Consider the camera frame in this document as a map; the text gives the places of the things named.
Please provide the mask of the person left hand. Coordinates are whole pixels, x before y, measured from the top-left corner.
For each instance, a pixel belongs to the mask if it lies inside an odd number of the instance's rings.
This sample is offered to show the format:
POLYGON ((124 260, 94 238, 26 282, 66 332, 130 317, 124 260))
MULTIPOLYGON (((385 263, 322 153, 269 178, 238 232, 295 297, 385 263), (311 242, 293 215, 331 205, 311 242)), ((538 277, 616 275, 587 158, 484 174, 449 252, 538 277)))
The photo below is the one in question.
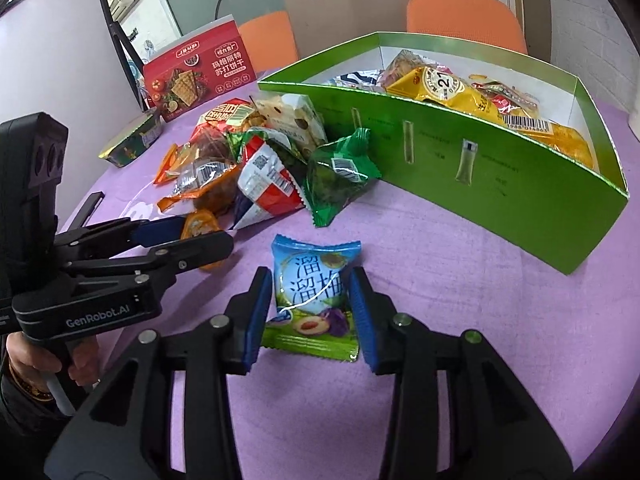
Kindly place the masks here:
POLYGON ((6 336, 6 351, 14 372, 31 387, 48 390, 44 374, 61 370, 78 386, 89 387, 100 377, 99 344, 95 336, 83 339, 72 351, 73 363, 63 365, 50 351, 28 341, 22 333, 6 336))

